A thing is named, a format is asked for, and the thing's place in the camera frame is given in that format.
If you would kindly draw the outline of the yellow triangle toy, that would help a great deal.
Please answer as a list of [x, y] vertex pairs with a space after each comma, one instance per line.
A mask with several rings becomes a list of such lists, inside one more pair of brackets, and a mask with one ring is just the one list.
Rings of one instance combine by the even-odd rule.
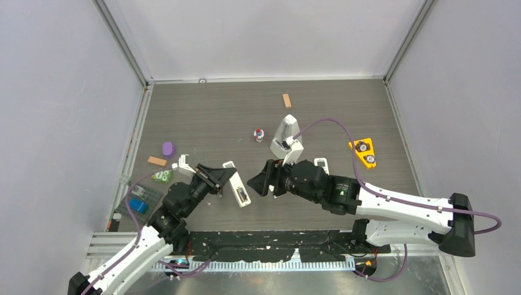
[[377, 166], [372, 138], [354, 140], [354, 143], [348, 142], [348, 147], [351, 150], [353, 159], [362, 163], [366, 169], [373, 169]]

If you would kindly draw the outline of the wooden block left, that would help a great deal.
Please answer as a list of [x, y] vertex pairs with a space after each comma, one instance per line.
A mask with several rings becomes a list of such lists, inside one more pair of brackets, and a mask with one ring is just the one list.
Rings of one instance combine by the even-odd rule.
[[149, 156], [147, 162], [161, 167], [165, 167], [167, 165], [167, 160], [153, 156]]

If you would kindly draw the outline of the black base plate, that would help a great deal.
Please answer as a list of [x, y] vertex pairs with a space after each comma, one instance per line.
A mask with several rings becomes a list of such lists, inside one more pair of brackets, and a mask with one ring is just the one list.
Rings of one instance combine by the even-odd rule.
[[288, 262], [295, 255], [302, 262], [339, 262], [390, 252], [341, 230], [193, 231], [189, 238], [181, 253], [201, 262]]

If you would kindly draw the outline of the small wooden block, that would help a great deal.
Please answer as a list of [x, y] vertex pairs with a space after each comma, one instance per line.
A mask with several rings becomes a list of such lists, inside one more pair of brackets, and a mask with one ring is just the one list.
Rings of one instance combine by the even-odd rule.
[[282, 98], [283, 98], [284, 107], [286, 109], [291, 109], [292, 104], [291, 104], [291, 99], [290, 99], [289, 95], [287, 93], [284, 93], [284, 94], [282, 94]]

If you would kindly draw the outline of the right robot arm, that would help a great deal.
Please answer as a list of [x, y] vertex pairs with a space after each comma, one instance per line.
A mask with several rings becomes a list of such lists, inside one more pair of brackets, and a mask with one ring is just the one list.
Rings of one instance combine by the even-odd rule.
[[476, 255], [474, 219], [468, 196], [429, 199], [382, 189], [356, 179], [327, 174], [308, 160], [283, 165], [268, 160], [247, 185], [260, 196], [290, 193], [337, 215], [388, 218], [387, 222], [357, 219], [351, 245], [359, 252], [387, 244], [425, 244], [459, 257]]

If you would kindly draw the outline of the small white remote control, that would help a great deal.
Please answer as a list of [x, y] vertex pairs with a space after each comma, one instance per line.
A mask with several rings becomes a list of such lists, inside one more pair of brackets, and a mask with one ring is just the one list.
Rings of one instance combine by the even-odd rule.
[[329, 166], [326, 158], [315, 158], [314, 164], [317, 167], [321, 167], [325, 173], [329, 174]]

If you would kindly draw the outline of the grey lego baseplate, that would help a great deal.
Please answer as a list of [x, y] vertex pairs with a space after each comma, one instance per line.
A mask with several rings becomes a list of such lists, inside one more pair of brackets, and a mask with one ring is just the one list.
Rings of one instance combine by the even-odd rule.
[[145, 225], [152, 216], [154, 208], [159, 204], [164, 194], [150, 187], [137, 185], [128, 196], [131, 212], [139, 224]]

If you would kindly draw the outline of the blue green lego brick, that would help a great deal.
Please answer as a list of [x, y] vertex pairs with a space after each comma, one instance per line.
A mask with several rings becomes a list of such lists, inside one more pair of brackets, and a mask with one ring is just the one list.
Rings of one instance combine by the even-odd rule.
[[128, 204], [129, 204], [129, 207], [131, 210], [138, 212], [140, 214], [146, 213], [149, 208], [148, 205], [144, 201], [142, 201], [140, 199], [136, 199], [136, 198], [130, 199]]

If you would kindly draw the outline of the white long remote control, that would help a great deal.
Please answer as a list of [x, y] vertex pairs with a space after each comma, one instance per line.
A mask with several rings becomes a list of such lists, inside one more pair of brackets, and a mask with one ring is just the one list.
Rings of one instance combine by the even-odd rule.
[[233, 174], [233, 176], [229, 179], [230, 187], [232, 192], [237, 200], [238, 206], [240, 208], [244, 208], [251, 204], [251, 199], [246, 190], [245, 185], [242, 182], [242, 179], [238, 173], [238, 170]]

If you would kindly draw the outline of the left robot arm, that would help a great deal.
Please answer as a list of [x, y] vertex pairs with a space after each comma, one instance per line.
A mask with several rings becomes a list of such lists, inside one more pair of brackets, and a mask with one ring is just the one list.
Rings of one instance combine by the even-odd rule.
[[97, 269], [74, 274], [68, 294], [125, 294], [165, 256], [187, 250], [190, 233], [186, 218], [208, 194], [216, 195], [237, 172], [236, 168], [210, 168], [198, 164], [190, 183], [173, 183], [137, 236]]

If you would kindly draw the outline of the green monster lego toy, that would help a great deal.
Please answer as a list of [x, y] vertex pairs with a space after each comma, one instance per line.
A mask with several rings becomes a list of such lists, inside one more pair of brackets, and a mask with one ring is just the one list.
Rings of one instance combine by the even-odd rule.
[[158, 183], [170, 183], [173, 178], [172, 170], [158, 171], [151, 176], [152, 180]]

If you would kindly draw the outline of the purple toy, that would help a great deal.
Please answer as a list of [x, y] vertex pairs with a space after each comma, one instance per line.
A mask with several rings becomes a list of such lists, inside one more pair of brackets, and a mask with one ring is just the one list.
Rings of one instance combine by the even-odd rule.
[[162, 154], [168, 159], [175, 156], [176, 148], [171, 141], [166, 141], [162, 144]]

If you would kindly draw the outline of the small red blue figurine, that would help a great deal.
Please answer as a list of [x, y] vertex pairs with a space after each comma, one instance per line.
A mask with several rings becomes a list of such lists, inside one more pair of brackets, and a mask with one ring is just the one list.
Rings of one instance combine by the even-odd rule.
[[264, 139], [264, 131], [262, 129], [259, 129], [257, 128], [255, 131], [254, 131], [254, 139], [260, 143], [263, 141]]

